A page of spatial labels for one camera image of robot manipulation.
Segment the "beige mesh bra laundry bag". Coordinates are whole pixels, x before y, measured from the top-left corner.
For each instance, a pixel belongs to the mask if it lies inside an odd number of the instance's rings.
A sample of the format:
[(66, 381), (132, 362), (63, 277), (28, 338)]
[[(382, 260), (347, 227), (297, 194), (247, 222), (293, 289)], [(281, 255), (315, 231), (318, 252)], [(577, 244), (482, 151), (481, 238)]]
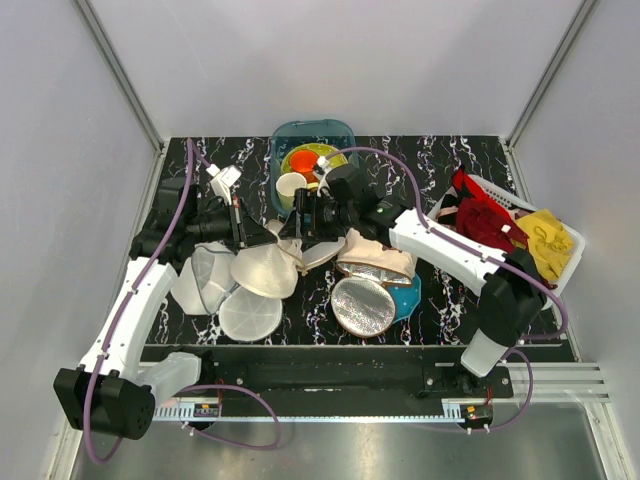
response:
[(231, 263), (233, 279), (248, 291), (266, 298), (286, 299), (296, 288), (300, 274), (321, 266), (345, 246), (344, 237), (303, 250), (300, 239), (247, 248)]

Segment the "red bra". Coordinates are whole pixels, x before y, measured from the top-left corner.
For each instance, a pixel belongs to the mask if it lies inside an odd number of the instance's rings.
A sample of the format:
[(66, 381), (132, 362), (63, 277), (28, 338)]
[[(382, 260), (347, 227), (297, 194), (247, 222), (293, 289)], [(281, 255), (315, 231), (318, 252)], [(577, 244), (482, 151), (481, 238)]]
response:
[(496, 212), (487, 203), (464, 198), (457, 210), (456, 231), (482, 245), (512, 253), (526, 249), (529, 236), (509, 217)]

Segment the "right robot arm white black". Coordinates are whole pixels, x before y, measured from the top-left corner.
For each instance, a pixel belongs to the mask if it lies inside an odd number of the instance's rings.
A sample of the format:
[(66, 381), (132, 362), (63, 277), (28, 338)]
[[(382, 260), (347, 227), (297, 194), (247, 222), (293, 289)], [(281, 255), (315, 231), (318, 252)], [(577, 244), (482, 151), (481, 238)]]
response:
[(448, 230), (426, 218), (418, 205), (379, 195), (365, 174), (350, 165), (329, 171), (315, 192), (297, 189), (279, 235), (315, 244), (351, 229), (446, 271), (478, 297), (478, 328), (453, 375), (460, 393), (480, 394), (490, 383), (489, 372), (516, 346), (546, 303), (529, 252), (507, 254)]

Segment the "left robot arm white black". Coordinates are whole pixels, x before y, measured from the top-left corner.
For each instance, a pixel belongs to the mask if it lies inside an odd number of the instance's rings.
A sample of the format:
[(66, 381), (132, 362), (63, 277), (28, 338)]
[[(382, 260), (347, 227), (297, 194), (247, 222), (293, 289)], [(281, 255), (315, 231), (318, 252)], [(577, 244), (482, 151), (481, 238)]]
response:
[(161, 183), (132, 241), (125, 280), (103, 329), (76, 368), (58, 371), (53, 388), (74, 429), (138, 440), (157, 404), (183, 388), (196, 396), (214, 388), (216, 372), (194, 354), (172, 354), (139, 375), (147, 335), (196, 246), (219, 242), (239, 250), (276, 237), (241, 200), (217, 197), (201, 209), (197, 195), (184, 177)]

